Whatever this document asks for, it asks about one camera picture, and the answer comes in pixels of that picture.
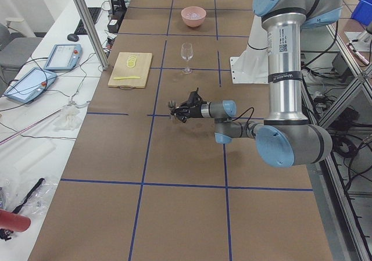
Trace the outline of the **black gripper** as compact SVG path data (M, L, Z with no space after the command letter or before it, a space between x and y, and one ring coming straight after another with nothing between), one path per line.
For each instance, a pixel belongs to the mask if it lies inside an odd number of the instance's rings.
M188 99L173 110L173 115L185 123L189 118L203 118L202 106L207 102L198 94L198 88L190 92Z

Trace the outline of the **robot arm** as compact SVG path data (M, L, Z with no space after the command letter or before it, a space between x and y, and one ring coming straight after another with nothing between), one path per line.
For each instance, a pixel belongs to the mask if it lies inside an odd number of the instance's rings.
M273 167L324 160L332 139L302 113L300 31L336 22L341 10L342 0L253 0L254 14L261 18L268 36L269 115L263 123L236 122L235 102L206 102L196 91L180 105L170 101L170 114L181 122L213 118L219 144L234 138L254 139L260 157Z

